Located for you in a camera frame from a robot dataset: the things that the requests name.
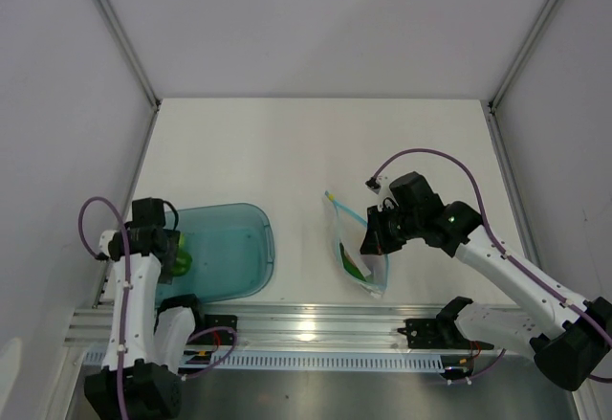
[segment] gray floor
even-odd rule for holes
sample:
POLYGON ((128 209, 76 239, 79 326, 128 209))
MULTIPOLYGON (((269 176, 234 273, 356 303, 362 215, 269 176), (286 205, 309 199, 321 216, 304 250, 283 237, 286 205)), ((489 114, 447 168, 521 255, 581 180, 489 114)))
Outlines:
MULTIPOLYGON (((436 375, 216 370, 187 382, 181 420, 576 420, 571 394, 507 358, 471 387, 436 375)), ((77 393, 72 420, 95 420, 77 393)))

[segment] white table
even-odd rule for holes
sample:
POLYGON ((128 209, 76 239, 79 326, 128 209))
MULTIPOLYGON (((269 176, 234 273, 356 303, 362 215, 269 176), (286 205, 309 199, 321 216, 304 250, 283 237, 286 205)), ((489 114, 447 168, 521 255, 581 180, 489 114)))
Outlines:
MULTIPOLYGON (((496 230, 520 250, 476 100, 165 99, 134 198, 162 197, 177 209, 249 202, 266 212, 276 248, 273 278, 241 302, 444 304, 467 296, 511 303, 487 279, 420 240, 391 256, 382 300, 339 270, 323 192, 365 216, 377 199, 364 182, 392 154, 419 146, 443 150, 471 169, 496 230)), ((467 177, 444 159, 403 157, 385 174, 393 179, 411 170, 424 174, 446 203, 477 208, 467 177)))

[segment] white wall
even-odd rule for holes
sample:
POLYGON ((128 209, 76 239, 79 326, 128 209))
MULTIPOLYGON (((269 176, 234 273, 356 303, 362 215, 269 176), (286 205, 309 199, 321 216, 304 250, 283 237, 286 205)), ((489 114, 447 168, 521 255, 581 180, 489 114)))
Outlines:
POLYGON ((490 99, 544 0, 112 0, 170 97, 490 99))
MULTIPOLYGON (((34 419, 74 307, 99 265, 80 204, 127 196, 149 108, 91 0, 0 0, 0 347, 25 344, 3 418, 34 419)), ((95 241, 114 227, 91 211, 95 241)))
MULTIPOLYGON (((543 267, 612 300, 612 0, 565 0, 502 103, 543 267)), ((597 371, 612 376, 612 356, 597 371)), ((612 387, 600 395, 612 412, 612 387)))

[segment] transparent bag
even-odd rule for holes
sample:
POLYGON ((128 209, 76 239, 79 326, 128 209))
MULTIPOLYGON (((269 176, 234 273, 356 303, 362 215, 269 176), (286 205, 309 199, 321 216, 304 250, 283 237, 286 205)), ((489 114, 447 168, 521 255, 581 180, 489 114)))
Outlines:
POLYGON ((359 284, 374 298, 382 298, 389 276, 388 255, 361 255, 360 246, 367 222, 340 203, 334 195, 325 192, 334 214, 332 249, 336 262, 351 280, 359 284))

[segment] blue-green plastic bin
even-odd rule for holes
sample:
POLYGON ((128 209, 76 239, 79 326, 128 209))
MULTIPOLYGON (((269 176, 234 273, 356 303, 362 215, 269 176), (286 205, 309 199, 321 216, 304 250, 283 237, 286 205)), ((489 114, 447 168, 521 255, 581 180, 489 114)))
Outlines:
MULTIPOLYGON (((166 214, 167 226, 174 216, 166 214)), ((179 211, 178 230, 193 258, 184 276, 158 284, 156 302, 195 294, 202 302, 244 298, 260 291, 274 268, 270 220, 260 208, 238 203, 179 211)))

